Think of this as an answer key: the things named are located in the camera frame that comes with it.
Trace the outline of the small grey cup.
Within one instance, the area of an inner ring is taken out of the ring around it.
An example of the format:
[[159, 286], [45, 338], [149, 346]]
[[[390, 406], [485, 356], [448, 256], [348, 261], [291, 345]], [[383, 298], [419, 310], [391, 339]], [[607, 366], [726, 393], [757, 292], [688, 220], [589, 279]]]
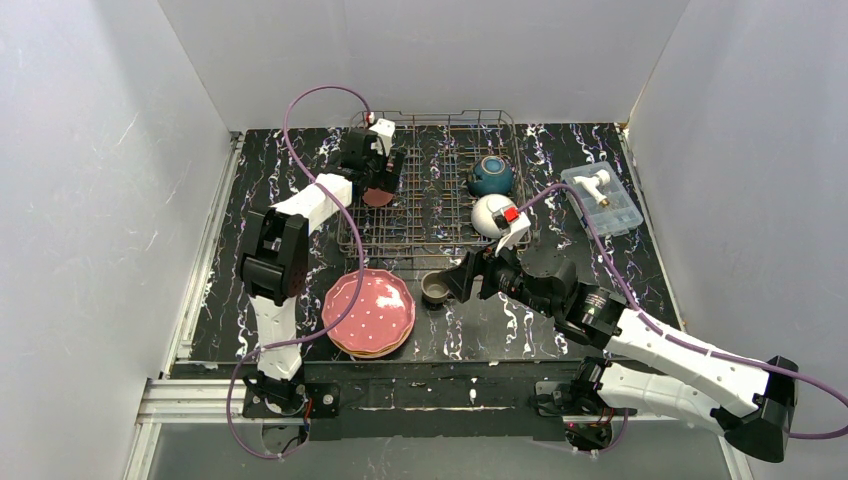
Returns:
[[448, 286], [439, 278], [438, 271], [426, 273], [420, 280], [421, 297], [429, 308], [440, 308], [451, 295]]

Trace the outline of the pink handled mug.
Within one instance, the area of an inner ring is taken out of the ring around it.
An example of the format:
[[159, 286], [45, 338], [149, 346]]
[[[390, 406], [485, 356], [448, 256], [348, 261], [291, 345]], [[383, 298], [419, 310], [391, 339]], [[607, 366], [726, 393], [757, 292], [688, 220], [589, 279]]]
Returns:
[[381, 189], [369, 188], [362, 197], [363, 202], [370, 207], [381, 208], [387, 206], [394, 199], [394, 194]]

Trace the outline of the white bowl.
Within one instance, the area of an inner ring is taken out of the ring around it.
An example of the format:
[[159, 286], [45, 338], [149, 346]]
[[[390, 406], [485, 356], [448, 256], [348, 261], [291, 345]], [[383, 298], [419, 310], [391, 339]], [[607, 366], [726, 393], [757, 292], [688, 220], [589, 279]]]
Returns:
[[494, 214], [501, 209], [514, 206], [514, 202], [505, 195], [489, 194], [480, 197], [472, 208], [473, 228], [484, 238], [500, 238], [502, 233], [495, 222]]

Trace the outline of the teal bowl beige inside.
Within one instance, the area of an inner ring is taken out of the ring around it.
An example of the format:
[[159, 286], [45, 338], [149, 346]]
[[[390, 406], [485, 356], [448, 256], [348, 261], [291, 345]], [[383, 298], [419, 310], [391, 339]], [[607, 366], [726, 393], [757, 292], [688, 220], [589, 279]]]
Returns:
[[514, 185], [513, 168], [500, 156], [485, 156], [470, 167], [466, 185], [469, 193], [474, 197], [490, 194], [508, 195]]

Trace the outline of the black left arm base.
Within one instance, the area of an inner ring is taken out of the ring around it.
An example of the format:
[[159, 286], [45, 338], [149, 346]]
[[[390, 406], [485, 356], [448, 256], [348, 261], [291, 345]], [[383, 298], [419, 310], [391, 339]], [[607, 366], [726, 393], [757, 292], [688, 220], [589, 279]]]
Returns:
[[266, 448], [287, 454], [299, 447], [315, 419], [335, 418], [341, 390], [333, 383], [307, 383], [300, 374], [292, 380], [276, 380], [261, 372], [242, 377], [245, 398], [241, 415], [270, 422], [262, 429]]

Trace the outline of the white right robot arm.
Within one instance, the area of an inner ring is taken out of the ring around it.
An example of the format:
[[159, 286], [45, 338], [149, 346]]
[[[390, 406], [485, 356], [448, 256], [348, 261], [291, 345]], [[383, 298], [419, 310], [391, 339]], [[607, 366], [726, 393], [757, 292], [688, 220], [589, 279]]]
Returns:
[[484, 248], [436, 277], [460, 302], [475, 287], [482, 299], [503, 293], [553, 319], [567, 339], [646, 367], [588, 358], [571, 381], [572, 397], [673, 417], [716, 433], [750, 457], [784, 460], [798, 401], [795, 362], [738, 357], [683, 332], [666, 333], [623, 297], [579, 281], [574, 263], [561, 255], [532, 271], [510, 250]]

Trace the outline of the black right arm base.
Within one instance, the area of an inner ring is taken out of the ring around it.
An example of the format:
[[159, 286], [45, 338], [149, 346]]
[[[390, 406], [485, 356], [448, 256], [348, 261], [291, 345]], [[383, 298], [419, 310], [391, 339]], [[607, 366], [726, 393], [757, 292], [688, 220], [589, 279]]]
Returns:
[[586, 357], [571, 380], [539, 381], [528, 399], [528, 405], [542, 417], [587, 418], [586, 421], [565, 422], [565, 439], [577, 452], [600, 453], [614, 447], [619, 438], [614, 432], [613, 419], [622, 417], [619, 431], [622, 434], [629, 414], [635, 413], [634, 409], [612, 407], [600, 397], [604, 386], [601, 377], [613, 365], [607, 359]]

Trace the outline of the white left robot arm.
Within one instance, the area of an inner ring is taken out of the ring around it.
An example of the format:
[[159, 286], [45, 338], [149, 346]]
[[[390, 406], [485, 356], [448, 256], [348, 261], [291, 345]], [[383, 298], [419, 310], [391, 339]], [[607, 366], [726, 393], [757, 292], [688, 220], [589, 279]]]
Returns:
[[[309, 270], [310, 236], [335, 214], [353, 225], [349, 208], [357, 199], [376, 207], [391, 202], [407, 160], [406, 150], [393, 146], [394, 131], [383, 120], [350, 130], [326, 172], [309, 173], [306, 188], [250, 214], [237, 270], [259, 333], [258, 371], [244, 378], [254, 395], [284, 403], [301, 394], [300, 348], [312, 337], [297, 334], [297, 305]], [[410, 330], [414, 302], [389, 272], [359, 265], [332, 287], [321, 316], [323, 327], [314, 338], [327, 335], [372, 355]]]

